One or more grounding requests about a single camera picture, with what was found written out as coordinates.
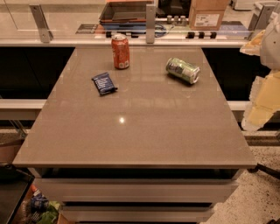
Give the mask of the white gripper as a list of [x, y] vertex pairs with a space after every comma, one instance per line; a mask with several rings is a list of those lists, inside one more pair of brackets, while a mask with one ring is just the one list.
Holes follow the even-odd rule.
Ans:
[[[240, 49], [241, 53], [259, 56], [271, 70], [280, 70], [280, 14]], [[257, 131], [280, 109], [280, 72], [271, 71], [264, 78], [256, 76], [245, 108], [241, 126]]]

